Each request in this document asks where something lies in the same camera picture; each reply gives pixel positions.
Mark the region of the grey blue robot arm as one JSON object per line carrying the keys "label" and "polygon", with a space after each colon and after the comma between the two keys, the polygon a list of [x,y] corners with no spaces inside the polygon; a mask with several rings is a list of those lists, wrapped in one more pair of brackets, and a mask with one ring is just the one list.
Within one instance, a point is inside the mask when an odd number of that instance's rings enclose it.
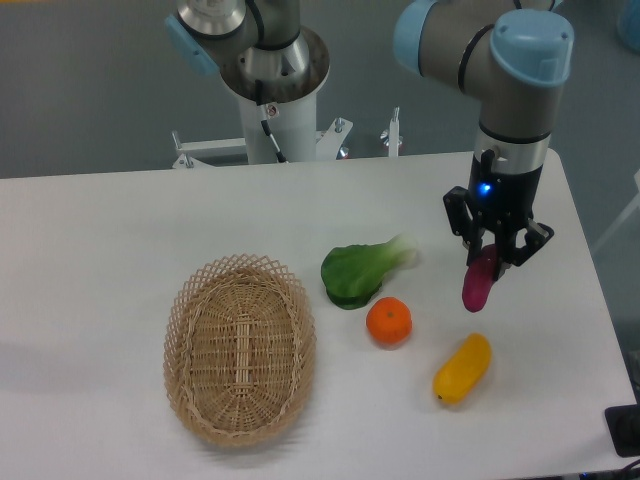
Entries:
{"label": "grey blue robot arm", "polygon": [[[321,38],[296,1],[181,1],[165,21],[191,68],[217,74],[241,111],[253,164],[334,159],[316,131],[316,96],[329,73]],[[414,1],[399,16],[393,53],[405,69],[481,104],[467,187],[444,203],[476,264],[494,236],[492,275],[519,266],[551,238],[533,215],[574,31],[551,1]]]}

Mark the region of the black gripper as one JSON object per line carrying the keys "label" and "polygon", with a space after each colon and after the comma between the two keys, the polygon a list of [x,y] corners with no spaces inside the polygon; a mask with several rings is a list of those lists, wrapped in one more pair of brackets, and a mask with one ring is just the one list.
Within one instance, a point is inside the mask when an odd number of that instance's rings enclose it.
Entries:
{"label": "black gripper", "polygon": [[[494,234],[494,282],[510,266],[522,266],[555,234],[551,227],[532,219],[542,168],[507,174],[494,170],[498,163],[496,149],[474,156],[468,191],[455,186],[443,197],[451,231],[467,250],[468,267],[480,256],[483,230]],[[524,245],[518,247],[521,230],[525,231]]]}

